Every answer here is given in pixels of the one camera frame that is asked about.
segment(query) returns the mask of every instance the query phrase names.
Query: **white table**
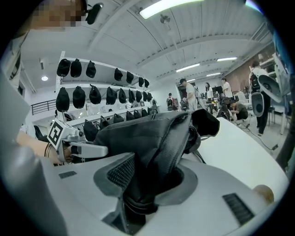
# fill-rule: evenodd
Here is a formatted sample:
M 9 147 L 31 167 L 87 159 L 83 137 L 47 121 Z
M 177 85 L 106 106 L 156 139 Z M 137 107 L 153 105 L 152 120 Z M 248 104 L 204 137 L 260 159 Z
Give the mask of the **white table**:
M 275 159 L 243 130 L 224 118 L 218 120 L 219 133 L 202 141 L 198 149 L 204 161 L 230 173 L 251 189 L 267 185 L 275 201 L 280 200 L 289 181 Z

